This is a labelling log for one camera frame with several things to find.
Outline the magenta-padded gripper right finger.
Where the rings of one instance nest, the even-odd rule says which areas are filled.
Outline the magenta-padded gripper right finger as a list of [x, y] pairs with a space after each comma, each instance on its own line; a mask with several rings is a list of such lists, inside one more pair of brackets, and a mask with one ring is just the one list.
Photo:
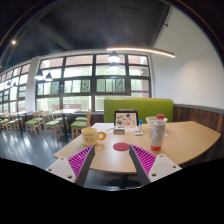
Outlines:
[[129, 155], [142, 185], [147, 185], [181, 170], [181, 167], [166, 155], [155, 155], [133, 144], [129, 145]]

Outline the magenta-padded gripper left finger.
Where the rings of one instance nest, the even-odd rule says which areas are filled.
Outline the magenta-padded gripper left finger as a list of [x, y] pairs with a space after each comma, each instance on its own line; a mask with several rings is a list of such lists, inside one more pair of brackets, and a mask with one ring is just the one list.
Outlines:
[[91, 145], [69, 158], [59, 157], [47, 171], [78, 186], [84, 186], [94, 156], [95, 149]]

